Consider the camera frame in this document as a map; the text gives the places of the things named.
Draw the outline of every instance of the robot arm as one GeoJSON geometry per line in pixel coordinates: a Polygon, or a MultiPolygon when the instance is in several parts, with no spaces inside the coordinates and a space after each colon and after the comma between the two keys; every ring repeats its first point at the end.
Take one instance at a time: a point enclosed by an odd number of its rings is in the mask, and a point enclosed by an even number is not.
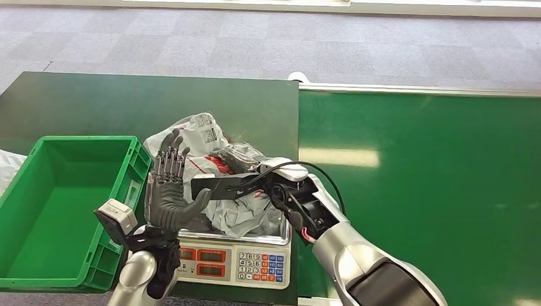
{"type": "Polygon", "coordinates": [[[178,232],[201,213],[211,195],[203,188],[194,202],[184,200],[182,174],[189,148],[181,151],[181,143],[178,129],[166,135],[149,172],[147,224],[135,230],[137,220],[132,209],[114,199],[94,211],[111,239],[133,253],[122,268],[109,306],[163,305],[177,282],[178,232]]]}
{"type": "Polygon", "coordinates": [[[289,220],[332,279],[345,306],[447,306],[430,279],[361,236],[317,176],[289,159],[268,159],[258,173],[196,176],[192,193],[234,200],[257,189],[289,220]]]}

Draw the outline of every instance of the digital scale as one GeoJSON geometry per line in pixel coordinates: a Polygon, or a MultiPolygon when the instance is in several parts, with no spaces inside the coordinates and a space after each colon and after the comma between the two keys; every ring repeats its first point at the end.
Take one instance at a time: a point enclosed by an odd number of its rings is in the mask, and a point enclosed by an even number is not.
{"type": "Polygon", "coordinates": [[[284,217],[280,220],[274,233],[248,233],[242,238],[188,229],[180,231],[178,280],[251,288],[287,288],[292,229],[284,217]]]}

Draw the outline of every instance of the green plastic crate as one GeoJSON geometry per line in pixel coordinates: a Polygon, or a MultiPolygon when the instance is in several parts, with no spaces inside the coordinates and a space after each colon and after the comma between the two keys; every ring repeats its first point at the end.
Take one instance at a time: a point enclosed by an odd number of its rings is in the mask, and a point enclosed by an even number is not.
{"type": "Polygon", "coordinates": [[[151,158],[134,136],[46,136],[0,198],[0,288],[106,291],[122,256],[93,210],[135,209],[151,158]]]}

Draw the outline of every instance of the gray carpet floor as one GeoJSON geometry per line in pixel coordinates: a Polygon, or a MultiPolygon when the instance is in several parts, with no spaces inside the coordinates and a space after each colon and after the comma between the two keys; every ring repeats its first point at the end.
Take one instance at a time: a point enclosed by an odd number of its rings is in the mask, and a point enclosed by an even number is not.
{"type": "MultiPolygon", "coordinates": [[[[313,82],[541,91],[541,20],[0,6],[0,92],[22,71],[303,71],[313,82]]],[[[0,305],[106,305],[108,295],[1,293],[0,305]]]]}

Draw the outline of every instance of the green table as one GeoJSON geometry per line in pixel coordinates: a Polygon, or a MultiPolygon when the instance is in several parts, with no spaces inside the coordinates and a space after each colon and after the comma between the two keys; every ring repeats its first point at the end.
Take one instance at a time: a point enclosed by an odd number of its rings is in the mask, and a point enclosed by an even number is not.
{"type": "MultiPolygon", "coordinates": [[[[536,305],[540,97],[301,86],[299,157],[321,161],[353,226],[419,267],[449,305],[536,305]]],[[[300,270],[317,266],[305,249],[299,260],[300,270]]],[[[299,294],[330,296],[313,269],[299,274],[299,294]]]]}
{"type": "MultiPolygon", "coordinates": [[[[0,96],[0,148],[28,154],[44,135],[135,135],[142,142],[187,115],[211,112],[235,141],[296,159],[298,100],[297,82],[25,72],[0,96]]],[[[139,221],[142,209],[141,200],[139,221]]],[[[296,244],[292,254],[296,279],[296,244]]],[[[278,293],[178,283],[172,295],[294,305],[297,282],[278,293]]]]}
{"type": "MultiPolygon", "coordinates": [[[[0,148],[25,154],[39,136],[58,134],[143,140],[211,110],[225,131],[269,156],[295,158],[298,149],[322,165],[355,228],[423,270],[449,305],[529,305],[541,300],[540,97],[24,73],[0,96],[0,148]]],[[[310,250],[298,248],[299,296],[333,296],[310,250]]],[[[288,305],[296,278],[285,291],[183,284],[174,294],[288,305]]]]}

